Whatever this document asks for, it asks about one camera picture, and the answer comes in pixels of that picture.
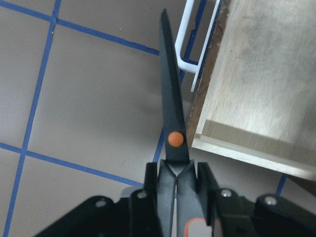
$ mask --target silver screw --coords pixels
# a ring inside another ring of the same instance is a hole
[[[101,199],[95,203],[95,206],[102,207],[102,206],[105,206],[106,204],[107,204],[107,202],[104,199]]]
[[[225,198],[229,198],[229,197],[232,196],[232,192],[231,192],[230,190],[228,190],[228,189],[223,189],[223,190],[221,191],[221,195],[222,195],[223,197],[225,197]]]
[[[266,196],[265,203],[274,206],[277,204],[277,200],[273,196]]]
[[[146,197],[147,197],[146,191],[143,190],[143,191],[139,192],[139,193],[137,194],[137,197],[138,197],[138,198],[146,198]]]

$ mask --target orange dot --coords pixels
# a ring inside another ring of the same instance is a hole
[[[180,147],[184,143],[184,136],[177,131],[171,132],[168,136],[168,142],[173,147]]]

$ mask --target white handle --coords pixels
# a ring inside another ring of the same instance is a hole
[[[184,36],[185,36],[185,33],[187,31],[187,28],[188,28],[189,19],[190,19],[190,15],[191,15],[191,12],[192,12],[194,0],[187,0],[186,6],[184,7],[182,20],[181,20],[180,27],[179,27],[179,32],[178,32],[177,39],[176,39],[176,42],[175,42],[174,46],[175,46],[175,51],[176,51],[178,67],[181,68],[182,70],[186,71],[186,72],[190,72],[190,73],[194,73],[195,74],[194,79],[193,79],[193,83],[192,83],[192,87],[191,87],[191,92],[194,91],[194,88],[196,86],[196,82],[197,82],[197,79],[198,79],[198,73],[199,73],[201,65],[202,65],[203,57],[204,57],[204,54],[205,54],[205,51],[206,51],[207,42],[208,42],[208,39],[209,39],[211,31],[212,31],[212,27],[213,27],[213,24],[214,24],[215,16],[216,16],[216,13],[217,13],[220,1],[221,0],[216,0],[215,6],[214,6],[214,10],[213,10],[213,14],[212,14],[209,26],[208,26],[207,33],[206,33],[206,37],[205,37],[204,45],[203,45],[203,48],[202,48],[202,52],[201,52],[201,55],[199,57],[198,65],[187,63],[187,62],[183,61],[181,59],[181,56],[180,56],[180,52],[181,52],[182,44],[183,44],[183,41],[184,41]]]

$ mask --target wooden board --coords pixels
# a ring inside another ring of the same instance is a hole
[[[316,1],[232,1],[192,147],[316,181]]]

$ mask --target gray floor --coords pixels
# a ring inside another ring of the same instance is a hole
[[[45,68],[50,22],[43,14],[52,14],[55,1],[10,2],[36,12],[0,1],[0,231],[30,237],[90,196],[117,201],[125,187],[143,182],[162,127],[159,58],[57,21]],[[159,50],[165,7],[176,35],[184,8],[179,0],[63,0],[58,19]],[[186,75],[183,85],[186,109],[191,79]],[[221,185],[250,200],[274,193],[281,176],[199,150],[192,149],[191,158],[209,162]],[[291,181],[282,195],[316,213],[315,199]]]

